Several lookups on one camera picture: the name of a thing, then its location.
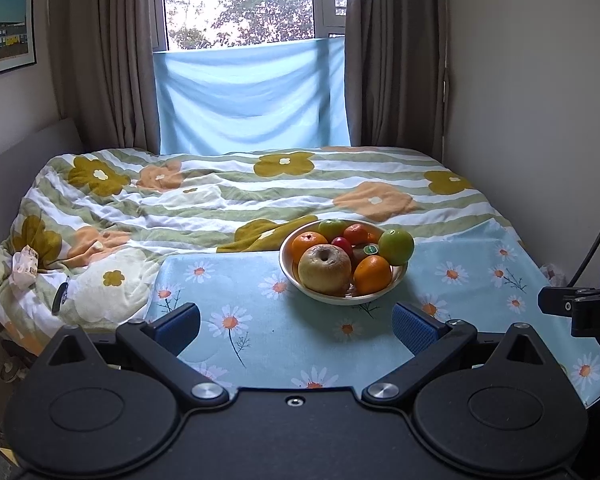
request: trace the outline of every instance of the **bedsheet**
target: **bedsheet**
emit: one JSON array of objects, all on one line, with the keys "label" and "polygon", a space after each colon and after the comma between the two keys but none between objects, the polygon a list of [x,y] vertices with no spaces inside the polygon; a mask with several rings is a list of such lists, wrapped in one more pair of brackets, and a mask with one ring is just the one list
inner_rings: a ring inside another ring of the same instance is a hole
[{"label": "bedsheet", "polygon": [[[274,250],[315,218],[403,226],[416,243],[495,219],[517,237],[469,181],[410,150],[63,155],[40,171],[0,245],[0,324],[35,354],[64,324],[114,330],[146,313],[167,256],[200,253],[202,262],[204,253]],[[42,271],[22,291],[10,281],[11,258],[27,244]],[[191,271],[197,281],[202,268]],[[52,316],[66,281],[67,300]]]},{"label": "bedsheet", "polygon": [[[178,356],[232,395],[254,388],[362,389],[413,357],[394,336],[392,307],[406,301],[441,322],[464,319],[482,332],[527,322],[584,405],[600,397],[600,346],[571,337],[571,320],[546,316],[548,282],[514,237],[491,219],[443,241],[417,244],[404,279],[371,303],[312,300],[280,271],[277,253],[170,256],[160,268],[147,319],[184,303],[200,310],[200,333]],[[203,265],[208,278],[194,280]]]}]

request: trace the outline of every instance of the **window frame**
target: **window frame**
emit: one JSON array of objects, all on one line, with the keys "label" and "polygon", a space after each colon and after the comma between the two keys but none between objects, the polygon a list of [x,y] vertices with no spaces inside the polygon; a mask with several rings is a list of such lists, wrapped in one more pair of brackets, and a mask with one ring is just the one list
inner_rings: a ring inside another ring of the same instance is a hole
[{"label": "window frame", "polygon": [[[331,35],[341,36],[345,33],[346,16],[336,14],[335,0],[314,1],[314,36],[329,38]],[[154,52],[169,49],[167,33],[166,8],[164,0],[149,0],[149,20],[151,42]]]},{"label": "window frame", "polygon": [[336,14],[335,0],[314,0],[314,28],[316,38],[330,34],[344,34],[346,16]]}]

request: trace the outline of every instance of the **daisy print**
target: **daisy print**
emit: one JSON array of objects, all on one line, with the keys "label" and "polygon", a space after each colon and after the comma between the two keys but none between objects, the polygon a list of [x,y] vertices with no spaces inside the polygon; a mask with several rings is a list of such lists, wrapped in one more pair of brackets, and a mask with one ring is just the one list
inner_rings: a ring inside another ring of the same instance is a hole
[{"label": "daisy print", "polygon": [[258,286],[262,289],[263,296],[266,296],[270,300],[277,300],[286,291],[288,281],[282,272],[274,272]]},{"label": "daisy print", "polygon": [[584,354],[582,359],[578,359],[577,364],[573,365],[573,371],[570,373],[571,383],[576,389],[580,389],[581,394],[587,384],[593,384],[593,381],[600,380],[600,364],[598,364],[600,355],[596,355],[593,360],[591,355]]},{"label": "daisy print", "polygon": [[349,342],[359,338],[362,332],[362,325],[349,318],[341,319],[333,327],[333,335],[336,336],[336,339],[343,342]]},{"label": "daisy print", "polygon": [[495,285],[496,288],[500,288],[504,283],[504,272],[505,269],[499,266],[491,267],[491,269],[489,269],[491,283],[493,283],[493,285]]},{"label": "daisy print", "polygon": [[502,259],[502,261],[514,261],[518,255],[516,250],[508,245],[500,245],[496,248],[496,254]]},{"label": "daisy print", "polygon": [[209,331],[213,332],[214,337],[219,335],[229,339],[231,347],[234,349],[235,356],[240,361],[242,366],[245,366],[240,352],[251,346],[249,340],[249,327],[245,325],[245,321],[250,321],[253,317],[247,314],[244,308],[235,306],[233,309],[229,305],[222,308],[222,314],[214,312],[211,314],[211,319],[207,321]]},{"label": "daisy print", "polygon": [[462,268],[462,266],[454,266],[451,262],[447,262],[445,265],[439,265],[436,267],[437,276],[442,276],[442,281],[445,283],[453,283],[454,285],[462,285],[467,282],[469,274]]},{"label": "daisy print", "polygon": [[314,388],[330,388],[337,380],[337,375],[327,378],[327,368],[323,368],[320,370],[320,373],[318,373],[315,366],[312,366],[311,375],[302,370],[300,372],[300,379],[293,378],[291,379],[291,382],[298,388],[313,390]]},{"label": "daisy print", "polygon": [[526,310],[525,302],[519,296],[509,296],[507,306],[516,314],[521,314]]},{"label": "daisy print", "polygon": [[204,283],[205,280],[211,278],[213,272],[216,272],[213,266],[214,265],[209,262],[194,262],[192,266],[187,268],[186,281],[193,280],[197,283]]},{"label": "daisy print", "polygon": [[239,306],[234,306],[232,309],[229,305],[226,305],[222,307],[222,314],[217,312],[211,314],[211,319],[208,321],[209,330],[214,333],[214,337],[222,335],[227,338],[232,332],[242,335],[242,331],[249,329],[244,322],[253,319],[251,315],[246,315],[246,313],[247,311]]},{"label": "daisy print", "polygon": [[167,313],[175,310],[178,306],[178,302],[180,301],[180,284],[166,284],[163,283],[161,285],[156,285],[155,287],[155,299],[158,306],[162,308],[162,310]]},{"label": "daisy print", "polygon": [[232,386],[231,383],[226,381],[219,380],[228,370],[221,368],[219,366],[207,366],[205,362],[199,363],[197,365],[189,365],[198,373],[204,375],[207,379],[211,379],[213,382],[220,384],[220,386],[224,386],[225,388],[230,388]]},{"label": "daisy print", "polygon": [[451,319],[449,311],[444,309],[444,307],[446,307],[445,300],[439,300],[438,297],[433,294],[425,294],[418,299],[420,300],[420,308],[425,314],[429,314],[441,323]]}]

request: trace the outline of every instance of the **curtain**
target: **curtain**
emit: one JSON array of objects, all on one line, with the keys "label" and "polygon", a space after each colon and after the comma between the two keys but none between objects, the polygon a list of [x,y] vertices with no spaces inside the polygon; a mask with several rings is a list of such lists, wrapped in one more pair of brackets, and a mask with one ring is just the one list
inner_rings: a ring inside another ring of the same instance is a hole
[{"label": "curtain", "polygon": [[345,101],[353,146],[440,160],[445,0],[347,0]]},{"label": "curtain", "polygon": [[150,0],[49,0],[50,56],[61,117],[90,150],[158,153]]},{"label": "curtain", "polygon": [[160,152],[348,146],[344,38],[154,54]]}]

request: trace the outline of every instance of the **fruit bowl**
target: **fruit bowl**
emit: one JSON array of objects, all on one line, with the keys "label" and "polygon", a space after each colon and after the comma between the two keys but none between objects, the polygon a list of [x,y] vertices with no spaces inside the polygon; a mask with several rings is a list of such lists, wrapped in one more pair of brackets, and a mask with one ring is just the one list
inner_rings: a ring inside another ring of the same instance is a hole
[{"label": "fruit bowl", "polygon": [[[329,303],[334,305],[357,305],[361,303],[369,303],[373,300],[377,300],[381,296],[384,296],[390,290],[395,288],[400,280],[403,279],[405,273],[407,272],[407,265],[392,267],[392,280],[389,285],[387,285],[382,290],[375,292],[373,294],[366,294],[364,296],[357,296],[356,291],[351,285],[349,290],[343,296],[328,296],[327,294],[320,294],[319,292],[314,292],[308,288],[306,288],[300,280],[298,279],[298,265],[294,264],[293,256],[291,255],[291,243],[294,239],[307,231],[316,231],[318,229],[318,225],[320,224],[320,220],[316,222],[311,222],[310,224],[303,225],[302,227],[293,231],[284,242],[282,242],[282,246],[280,247],[280,267],[282,268],[282,272],[284,272],[286,278],[293,283],[297,288],[299,288],[302,292],[304,292],[310,298],[314,298],[314,300],[321,301],[323,303]],[[383,229],[369,224],[368,222],[362,221],[353,221],[353,220],[345,220],[347,226],[353,224],[362,224],[365,229],[372,234],[380,237],[380,235],[384,232]]]}]

